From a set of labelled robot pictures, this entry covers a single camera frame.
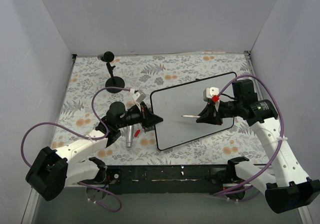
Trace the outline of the black base bar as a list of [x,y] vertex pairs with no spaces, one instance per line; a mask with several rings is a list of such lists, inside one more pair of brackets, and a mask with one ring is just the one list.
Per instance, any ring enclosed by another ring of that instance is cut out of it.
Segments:
[[226,165],[122,165],[106,169],[114,194],[209,193],[234,186]]

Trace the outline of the white whiteboard black frame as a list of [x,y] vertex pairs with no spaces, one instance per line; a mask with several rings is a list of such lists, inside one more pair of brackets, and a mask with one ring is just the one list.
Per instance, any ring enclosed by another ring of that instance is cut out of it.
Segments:
[[236,76],[235,72],[229,72],[153,91],[150,94],[151,109],[163,119],[163,122],[155,125],[158,150],[163,151],[230,129],[234,125],[233,118],[224,119],[222,125],[210,125],[196,123],[195,118],[187,116],[195,116],[205,108],[207,103],[203,100],[203,92],[206,88],[221,90]]

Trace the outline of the black microphone stand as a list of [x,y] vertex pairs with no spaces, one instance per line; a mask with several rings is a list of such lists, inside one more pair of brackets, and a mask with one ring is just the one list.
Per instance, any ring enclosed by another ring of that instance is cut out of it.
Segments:
[[106,63],[107,70],[110,74],[110,78],[107,79],[105,87],[108,87],[107,91],[110,93],[118,93],[125,87],[125,82],[121,77],[114,76],[113,70],[115,66],[111,66],[109,62]]

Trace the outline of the red white marker pen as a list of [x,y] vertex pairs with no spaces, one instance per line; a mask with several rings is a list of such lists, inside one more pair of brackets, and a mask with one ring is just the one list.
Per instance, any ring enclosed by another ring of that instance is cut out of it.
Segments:
[[198,116],[198,115],[181,115],[181,117],[184,117],[184,118],[196,118],[196,119],[200,118],[200,116]]

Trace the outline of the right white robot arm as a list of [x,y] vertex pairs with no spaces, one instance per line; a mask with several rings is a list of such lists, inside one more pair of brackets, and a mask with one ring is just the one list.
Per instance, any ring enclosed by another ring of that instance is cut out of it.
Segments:
[[269,162],[259,169],[248,158],[236,157],[228,160],[225,171],[214,176],[251,184],[265,196],[275,213],[307,206],[319,196],[320,181],[311,179],[301,167],[283,134],[279,111],[271,101],[259,100],[253,85],[250,79],[234,81],[233,97],[227,102],[220,100],[218,88],[206,88],[203,92],[206,106],[196,122],[222,125],[225,118],[241,117],[258,137]]

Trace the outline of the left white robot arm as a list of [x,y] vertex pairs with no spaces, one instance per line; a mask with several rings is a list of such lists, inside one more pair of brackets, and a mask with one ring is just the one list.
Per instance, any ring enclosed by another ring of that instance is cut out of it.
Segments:
[[43,148],[25,179],[47,201],[71,184],[85,180],[101,184],[107,176],[107,165],[91,155],[115,143],[122,128],[140,124],[143,129],[149,129],[161,122],[163,118],[153,114],[144,102],[128,110],[124,103],[114,102],[98,126],[84,139],[56,149]]

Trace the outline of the black perforated plate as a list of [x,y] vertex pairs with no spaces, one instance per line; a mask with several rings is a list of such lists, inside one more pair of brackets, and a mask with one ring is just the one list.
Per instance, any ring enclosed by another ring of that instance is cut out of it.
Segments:
[[155,130],[155,127],[152,126],[152,127],[146,127],[143,129],[145,133],[149,132],[149,131],[154,131]]

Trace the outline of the silver microphone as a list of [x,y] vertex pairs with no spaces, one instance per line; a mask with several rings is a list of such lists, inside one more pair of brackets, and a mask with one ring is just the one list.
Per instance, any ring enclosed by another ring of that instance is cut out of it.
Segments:
[[126,147],[127,148],[132,148],[133,144],[133,137],[134,137],[134,126],[128,126],[126,129]]

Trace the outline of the floral table mat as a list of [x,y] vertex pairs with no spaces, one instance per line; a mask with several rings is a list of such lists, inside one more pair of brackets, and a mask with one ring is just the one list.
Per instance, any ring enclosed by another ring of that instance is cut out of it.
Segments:
[[[116,57],[114,74],[122,77],[128,87],[146,94],[177,84],[223,73],[250,74],[252,66],[243,54],[184,54]],[[128,92],[111,94],[103,90],[109,77],[105,64],[95,57],[77,57],[69,79],[66,96],[57,120],[51,146],[62,147],[88,134],[98,124],[109,105],[121,101],[132,106]],[[112,146],[95,155],[108,165],[225,164],[231,158],[245,156],[255,164],[268,161],[258,138],[247,123],[235,119],[231,129],[160,151],[155,133],[141,131],[132,148],[126,147],[126,131]]]

